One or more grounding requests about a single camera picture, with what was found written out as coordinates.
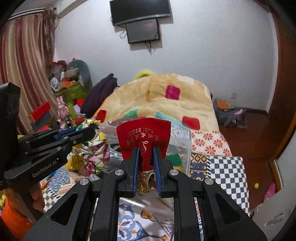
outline striped curtain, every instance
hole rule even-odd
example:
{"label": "striped curtain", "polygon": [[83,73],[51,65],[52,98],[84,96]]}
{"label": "striped curtain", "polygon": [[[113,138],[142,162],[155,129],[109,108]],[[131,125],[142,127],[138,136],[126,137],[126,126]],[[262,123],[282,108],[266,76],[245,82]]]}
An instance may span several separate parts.
{"label": "striped curtain", "polygon": [[54,54],[52,9],[8,21],[0,35],[0,84],[11,82],[21,88],[19,134],[32,129],[28,114],[48,101],[57,116],[57,104],[50,87],[50,63]]}

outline pink stuffed bunny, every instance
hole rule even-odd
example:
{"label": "pink stuffed bunny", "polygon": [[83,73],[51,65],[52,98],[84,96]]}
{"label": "pink stuffed bunny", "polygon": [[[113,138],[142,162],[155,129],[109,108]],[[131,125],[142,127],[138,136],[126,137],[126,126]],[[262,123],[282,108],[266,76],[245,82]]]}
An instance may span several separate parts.
{"label": "pink stuffed bunny", "polygon": [[69,115],[70,115],[68,107],[63,101],[63,96],[57,97],[57,107],[58,107],[58,115],[59,115],[59,119],[57,121],[59,124],[61,124],[62,121],[66,121],[66,119],[69,119]]}

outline red cloth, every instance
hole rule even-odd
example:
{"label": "red cloth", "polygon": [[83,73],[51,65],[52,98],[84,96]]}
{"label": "red cloth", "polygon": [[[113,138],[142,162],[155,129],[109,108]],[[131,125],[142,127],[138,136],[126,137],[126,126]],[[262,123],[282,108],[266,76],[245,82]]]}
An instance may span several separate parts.
{"label": "red cloth", "polygon": [[170,142],[170,122],[155,118],[143,118],[122,123],[116,128],[123,159],[131,158],[134,146],[140,148],[142,163],[140,171],[153,170],[150,161],[152,149],[159,147],[165,158]]}
{"label": "red cloth", "polygon": [[190,129],[200,130],[200,121],[197,118],[183,116],[182,125],[190,128]]}
{"label": "red cloth", "polygon": [[78,126],[81,123],[83,123],[84,121],[85,121],[85,118],[84,117],[76,118],[75,119],[75,124]]}
{"label": "red cloth", "polygon": [[82,106],[84,100],[85,100],[85,99],[81,99],[81,98],[80,98],[80,99],[77,99],[76,104],[81,108],[81,106]]}
{"label": "red cloth", "polygon": [[101,123],[103,123],[104,120],[105,120],[105,117],[106,117],[106,113],[107,113],[106,110],[100,110],[99,113],[98,113],[97,116],[96,116],[96,119],[97,119],[98,121],[101,121]]}

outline red fabric pouch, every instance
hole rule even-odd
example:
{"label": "red fabric pouch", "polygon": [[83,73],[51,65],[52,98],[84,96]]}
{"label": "red fabric pouch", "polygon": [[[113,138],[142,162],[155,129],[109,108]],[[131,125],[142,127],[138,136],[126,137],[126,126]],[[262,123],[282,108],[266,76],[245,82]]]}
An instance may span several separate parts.
{"label": "red fabric pouch", "polygon": [[140,148],[142,163],[140,171],[153,170],[152,149],[159,147],[165,158],[170,142],[170,122],[155,118],[144,118],[122,123],[116,128],[123,159],[131,158],[134,146]]}

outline beige blanket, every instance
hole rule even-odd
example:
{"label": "beige blanket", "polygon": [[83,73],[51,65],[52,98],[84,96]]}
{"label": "beige blanket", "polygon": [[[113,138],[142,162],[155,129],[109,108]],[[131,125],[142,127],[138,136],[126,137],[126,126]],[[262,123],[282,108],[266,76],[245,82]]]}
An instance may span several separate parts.
{"label": "beige blanket", "polygon": [[[168,92],[172,88],[177,92],[180,89],[178,100],[169,99]],[[201,131],[219,130],[208,88],[197,80],[176,74],[152,75],[133,80],[115,90],[94,117],[100,110],[107,111],[104,123],[125,116],[159,118],[159,115],[164,114],[180,123],[184,117],[197,118]]]}

